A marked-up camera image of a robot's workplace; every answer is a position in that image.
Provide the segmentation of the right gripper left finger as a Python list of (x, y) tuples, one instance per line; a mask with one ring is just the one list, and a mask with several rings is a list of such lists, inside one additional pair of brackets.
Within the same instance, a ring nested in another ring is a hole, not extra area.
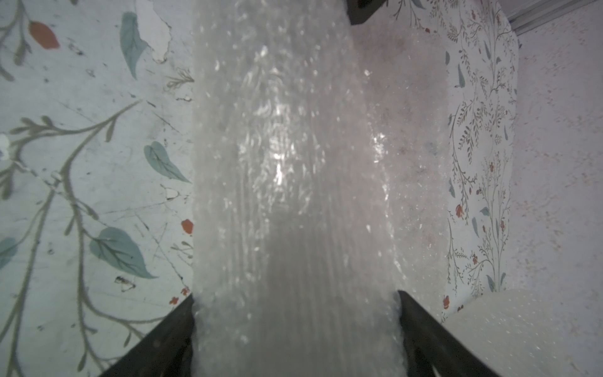
[(193, 297), (189, 296), (102, 377), (191, 377)]

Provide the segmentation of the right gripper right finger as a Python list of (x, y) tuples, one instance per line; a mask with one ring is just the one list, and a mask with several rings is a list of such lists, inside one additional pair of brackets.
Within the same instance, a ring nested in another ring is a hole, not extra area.
[(408, 292), (399, 291), (400, 326), (404, 333), (409, 376), (496, 376)]

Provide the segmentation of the clear bubble wrap sheet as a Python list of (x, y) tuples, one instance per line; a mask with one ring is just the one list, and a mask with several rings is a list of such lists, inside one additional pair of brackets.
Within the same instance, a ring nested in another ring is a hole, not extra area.
[(342, 1), (197, 1), (196, 376), (405, 376), (446, 280), (444, 39)]
[(490, 293), (444, 326), (501, 376), (602, 374), (602, 296), (593, 290)]

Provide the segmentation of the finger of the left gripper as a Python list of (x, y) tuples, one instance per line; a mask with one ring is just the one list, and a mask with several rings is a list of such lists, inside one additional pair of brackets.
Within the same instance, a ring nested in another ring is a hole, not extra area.
[(346, 0), (351, 25), (362, 25), (386, 3), (387, 0)]

